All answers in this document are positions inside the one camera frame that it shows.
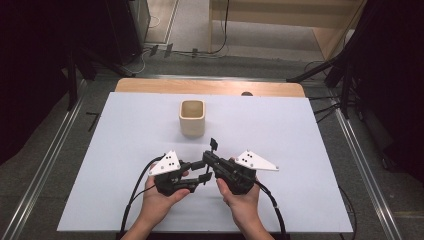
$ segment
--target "cup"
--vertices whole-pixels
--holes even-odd
[[[180,106],[181,132],[187,137],[200,137],[205,133],[205,102],[185,100]]]

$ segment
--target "white board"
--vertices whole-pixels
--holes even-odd
[[[206,103],[203,137],[187,138],[180,133],[179,105],[186,99]],[[222,158],[237,157],[249,149],[279,166],[278,172],[258,171],[257,175],[276,198],[287,232],[352,232],[308,99],[146,93],[110,94],[58,231],[118,231],[146,164],[170,150],[185,162],[199,161],[210,150],[211,137],[218,142],[215,153]],[[141,201],[140,196],[133,203],[127,229]],[[259,212],[268,231],[280,231],[271,201],[263,192]],[[176,204],[154,231],[238,229],[213,177]]]

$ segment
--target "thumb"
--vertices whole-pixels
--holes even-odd
[[[188,189],[180,189],[180,190],[174,192],[174,194],[172,194],[171,197],[174,200],[174,203],[177,203],[177,202],[181,201],[189,193],[190,193],[190,190],[188,190]]]
[[[229,193],[231,193],[231,191],[228,188],[227,183],[221,178],[216,179],[216,183],[218,185],[218,189],[219,189],[219,192],[221,193],[221,195],[224,196],[224,198],[228,197],[228,195],[229,195]]]

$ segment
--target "forearm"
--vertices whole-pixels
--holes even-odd
[[[122,240],[145,240],[149,236],[153,227],[154,226],[147,224],[142,219],[137,219]]]
[[[258,218],[253,221],[236,223],[246,240],[274,240]]]

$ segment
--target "human hand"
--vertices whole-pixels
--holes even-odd
[[[145,189],[152,187],[154,184],[154,177],[148,177]],[[180,189],[167,197],[159,193],[156,187],[153,187],[144,192],[139,218],[142,219],[143,222],[152,225],[153,228],[165,218],[175,203],[181,201],[189,193],[190,191],[188,189]]]
[[[154,177],[149,176],[144,189],[149,189],[154,185]],[[189,193],[188,189],[180,189],[167,197],[159,193],[156,187],[144,192],[140,214],[122,239],[146,239],[152,229],[165,218],[171,207]]]
[[[234,223],[246,239],[274,239],[266,231],[259,218],[258,201],[260,188],[258,185],[254,184],[252,189],[245,195],[234,195],[223,179],[216,179],[216,183],[224,202],[231,209]]]
[[[245,225],[245,222],[259,219],[258,200],[259,186],[254,184],[246,195],[234,195],[228,188],[227,183],[218,178],[216,180],[219,191],[223,196],[223,201],[230,207],[236,225]]]

